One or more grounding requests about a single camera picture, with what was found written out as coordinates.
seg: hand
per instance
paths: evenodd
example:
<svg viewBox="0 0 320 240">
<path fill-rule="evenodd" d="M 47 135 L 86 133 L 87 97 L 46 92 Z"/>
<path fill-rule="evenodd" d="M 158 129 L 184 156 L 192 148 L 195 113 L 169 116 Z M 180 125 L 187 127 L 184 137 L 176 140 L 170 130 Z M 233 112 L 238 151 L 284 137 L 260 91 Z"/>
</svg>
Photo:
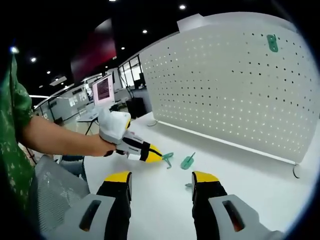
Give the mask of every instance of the hand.
<svg viewBox="0 0 320 240">
<path fill-rule="evenodd" d="M 94 157 L 105 156 L 107 152 L 116 150 L 116 146 L 113 143 L 103 140 L 99 134 L 92 135 L 90 138 L 95 145 L 92 153 L 92 156 Z"/>
</svg>

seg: sleeve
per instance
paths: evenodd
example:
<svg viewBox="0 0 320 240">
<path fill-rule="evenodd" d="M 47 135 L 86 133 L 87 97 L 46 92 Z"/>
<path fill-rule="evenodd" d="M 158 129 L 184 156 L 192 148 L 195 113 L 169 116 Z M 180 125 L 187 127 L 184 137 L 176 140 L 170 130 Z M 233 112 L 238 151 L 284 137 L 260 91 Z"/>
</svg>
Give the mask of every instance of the sleeve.
<svg viewBox="0 0 320 240">
<path fill-rule="evenodd" d="M 12 77 L 12 100 L 13 100 L 13 117 L 14 123 L 18 129 L 25 127 L 33 117 L 32 99 L 27 90 L 18 82 L 16 58 L 12 59 L 11 68 Z"/>
</svg>

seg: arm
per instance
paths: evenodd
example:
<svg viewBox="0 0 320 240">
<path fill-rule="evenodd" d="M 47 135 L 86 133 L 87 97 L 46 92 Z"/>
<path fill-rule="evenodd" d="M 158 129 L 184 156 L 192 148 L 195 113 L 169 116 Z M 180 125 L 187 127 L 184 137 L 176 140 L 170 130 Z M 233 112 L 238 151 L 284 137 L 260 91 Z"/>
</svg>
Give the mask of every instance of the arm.
<svg viewBox="0 0 320 240">
<path fill-rule="evenodd" d="M 48 120 L 33 116 L 22 128 L 21 142 L 28 148 L 45 154 L 104 156 L 116 147 L 97 135 L 83 135 L 67 130 Z"/>
</svg>

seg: white table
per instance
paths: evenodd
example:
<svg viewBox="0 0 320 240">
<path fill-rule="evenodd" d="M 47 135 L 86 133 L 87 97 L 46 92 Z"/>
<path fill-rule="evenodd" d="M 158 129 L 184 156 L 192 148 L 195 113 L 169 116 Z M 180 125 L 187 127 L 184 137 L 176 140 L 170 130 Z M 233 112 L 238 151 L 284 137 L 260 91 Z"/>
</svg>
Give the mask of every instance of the white table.
<svg viewBox="0 0 320 240">
<path fill-rule="evenodd" d="M 310 148 L 293 175 L 293 165 L 234 146 L 213 141 L 158 123 L 148 127 L 153 114 L 134 120 L 130 130 L 156 145 L 163 154 L 174 152 L 172 168 L 166 162 L 144 163 L 114 153 L 109 157 L 85 157 L 84 167 L 91 193 L 104 178 L 132 172 L 131 218 L 128 240 L 196 240 L 192 218 L 192 194 L 185 188 L 192 171 L 211 173 L 228 194 L 235 194 L 260 216 L 270 230 L 286 231 L 307 203 L 319 169 L 320 122 Z M 194 163 L 182 170 L 180 163 L 193 152 Z"/>
</svg>

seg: green patterned shirt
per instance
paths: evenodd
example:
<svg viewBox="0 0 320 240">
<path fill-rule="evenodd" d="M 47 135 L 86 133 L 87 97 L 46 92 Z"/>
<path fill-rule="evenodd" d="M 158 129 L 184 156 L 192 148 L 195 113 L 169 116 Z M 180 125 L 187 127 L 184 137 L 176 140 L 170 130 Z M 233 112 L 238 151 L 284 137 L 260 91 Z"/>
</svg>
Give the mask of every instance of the green patterned shirt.
<svg viewBox="0 0 320 240">
<path fill-rule="evenodd" d="M 33 117 L 32 100 L 17 79 L 17 62 L 13 57 L 4 79 L 0 80 L 0 160 L 8 182 L 20 206 L 26 210 L 34 168 L 18 146 L 17 136 Z"/>
</svg>

